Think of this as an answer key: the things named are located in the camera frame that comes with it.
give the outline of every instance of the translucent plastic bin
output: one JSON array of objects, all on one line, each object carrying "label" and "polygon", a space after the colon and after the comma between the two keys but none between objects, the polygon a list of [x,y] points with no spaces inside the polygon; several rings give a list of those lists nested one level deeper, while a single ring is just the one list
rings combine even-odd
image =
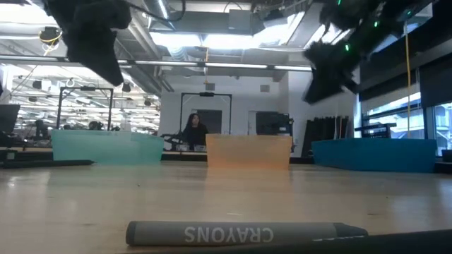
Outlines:
[{"label": "translucent plastic bin", "polygon": [[98,164],[155,164],[163,139],[126,131],[53,130],[54,160],[90,159]]},{"label": "translucent plastic bin", "polygon": [[208,134],[209,168],[289,169],[292,137]]}]

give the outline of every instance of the yellow cable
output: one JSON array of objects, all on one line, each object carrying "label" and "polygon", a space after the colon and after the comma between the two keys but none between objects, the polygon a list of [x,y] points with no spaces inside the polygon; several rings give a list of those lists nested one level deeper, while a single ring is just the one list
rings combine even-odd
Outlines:
[{"label": "yellow cable", "polygon": [[407,74],[408,74],[408,138],[410,138],[410,95],[411,95],[411,66],[410,66],[410,45],[408,39],[408,26],[405,23],[405,53],[407,55]]},{"label": "yellow cable", "polygon": [[[208,60],[209,60],[209,48],[206,49],[206,63],[207,63]],[[204,81],[204,84],[206,84],[206,85],[208,83],[208,81],[207,81],[207,71],[208,71],[208,69],[206,67],[206,81]]]},{"label": "yellow cable", "polygon": [[54,43],[55,43],[55,41],[53,41],[51,44],[50,44],[50,46],[49,46],[49,48],[44,52],[44,56],[46,56],[49,52],[51,52],[53,49],[52,49],[52,46],[54,45]]},{"label": "yellow cable", "polygon": [[53,38],[53,39],[50,39],[50,40],[43,40],[43,39],[40,39],[40,40],[41,40],[41,42],[54,42],[54,41],[56,41],[57,39],[61,38],[62,35],[63,35],[63,32],[60,32],[60,34],[59,34],[57,37]]}]

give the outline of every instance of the gray crayon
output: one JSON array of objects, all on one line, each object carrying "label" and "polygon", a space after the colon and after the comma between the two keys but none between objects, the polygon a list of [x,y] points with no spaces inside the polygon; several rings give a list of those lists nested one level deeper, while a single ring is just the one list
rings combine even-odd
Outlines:
[{"label": "gray crayon", "polygon": [[130,222],[126,243],[130,246],[231,246],[352,236],[367,236],[367,231],[325,222]]}]

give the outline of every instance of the doorway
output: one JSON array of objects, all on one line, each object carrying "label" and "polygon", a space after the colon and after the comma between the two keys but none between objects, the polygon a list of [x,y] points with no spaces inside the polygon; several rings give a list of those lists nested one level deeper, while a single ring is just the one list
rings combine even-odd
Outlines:
[{"label": "doorway", "polygon": [[209,133],[222,133],[221,110],[193,109],[191,112],[197,113],[201,117],[201,123],[207,127]]}]

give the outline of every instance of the window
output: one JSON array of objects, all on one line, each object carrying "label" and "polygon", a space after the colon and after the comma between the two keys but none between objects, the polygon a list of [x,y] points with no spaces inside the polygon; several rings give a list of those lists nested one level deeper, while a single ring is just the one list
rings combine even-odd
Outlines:
[{"label": "window", "polygon": [[421,94],[410,95],[410,133],[408,134],[408,96],[367,112],[366,124],[396,123],[391,138],[424,138],[424,114],[420,109]]},{"label": "window", "polygon": [[452,149],[452,103],[437,105],[435,111],[435,133],[438,155],[442,156],[443,150]]},{"label": "window", "polygon": [[[396,123],[397,126],[391,127],[391,138],[408,138],[408,111],[369,119],[369,124],[376,123]],[[410,112],[409,138],[424,138],[424,114],[422,109]]]}]

